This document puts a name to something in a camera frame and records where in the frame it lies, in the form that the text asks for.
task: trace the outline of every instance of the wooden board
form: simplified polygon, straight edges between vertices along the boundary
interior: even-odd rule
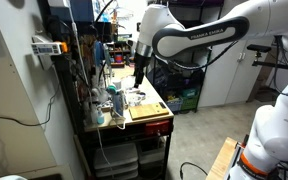
[[[222,180],[234,154],[236,141],[226,138],[221,151],[219,152],[206,180]]]
[[[163,103],[146,104],[141,106],[130,107],[132,120],[142,118],[156,117],[169,114],[169,111]]]

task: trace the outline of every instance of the bottle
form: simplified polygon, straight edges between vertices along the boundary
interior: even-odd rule
[[[98,109],[97,111],[97,124],[103,124],[104,123],[104,114],[101,109]]]

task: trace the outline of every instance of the white robotic arm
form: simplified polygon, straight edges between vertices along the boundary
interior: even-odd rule
[[[236,6],[218,21],[185,29],[162,5],[146,11],[135,54],[135,86],[141,84],[143,68],[152,52],[172,61],[180,52],[239,39],[282,35],[288,47],[288,0],[250,0]],[[266,179],[280,161],[288,161],[288,86],[276,106],[258,109],[248,145],[230,178]]]
[[[141,24],[135,53],[135,86],[142,83],[143,68],[152,52],[162,59],[183,52],[240,39],[288,36],[288,0],[252,0],[236,6],[212,23],[185,29],[168,7],[151,5]]]

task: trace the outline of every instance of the workbench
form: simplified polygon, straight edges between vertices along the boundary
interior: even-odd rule
[[[206,180],[223,180],[234,154],[236,141],[226,138]]]
[[[133,74],[134,69],[131,67],[125,67],[122,69],[114,69],[114,78],[125,78]],[[142,100],[141,105],[152,104],[163,102],[162,98],[155,91],[150,82],[144,77],[143,83],[139,86],[141,92],[145,92],[146,97]],[[138,120],[133,120],[131,118],[130,112],[128,109],[124,110],[123,117],[125,117],[125,130],[120,130],[117,128],[115,121],[112,121],[112,117],[109,112],[104,113],[105,122],[103,124],[90,124],[84,126],[83,132],[75,135],[74,140],[83,160],[85,169],[88,176],[94,175],[95,169],[93,167],[94,152],[100,147],[98,132],[101,134],[101,140],[103,147],[118,145],[129,142],[139,142],[143,140],[165,137],[165,154],[164,154],[164,163],[162,166],[162,171],[160,176],[157,179],[165,179],[168,154],[171,142],[171,134],[173,131],[173,118],[174,115],[172,111],[165,105],[167,115],[161,115],[156,117],[143,118]],[[157,122],[168,122],[168,131],[167,132],[154,132],[154,134],[148,135],[146,131],[146,126],[148,124],[157,123]],[[119,126],[122,126],[123,121],[119,120]]]

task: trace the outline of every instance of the concrete floor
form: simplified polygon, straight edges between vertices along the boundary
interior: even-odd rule
[[[197,113],[175,116],[168,160],[168,180],[179,180],[183,162],[189,161],[211,169],[226,137],[242,141],[248,134],[258,107],[272,104],[253,101],[245,104],[202,108]],[[195,167],[184,166],[184,180],[202,180],[205,174]]]

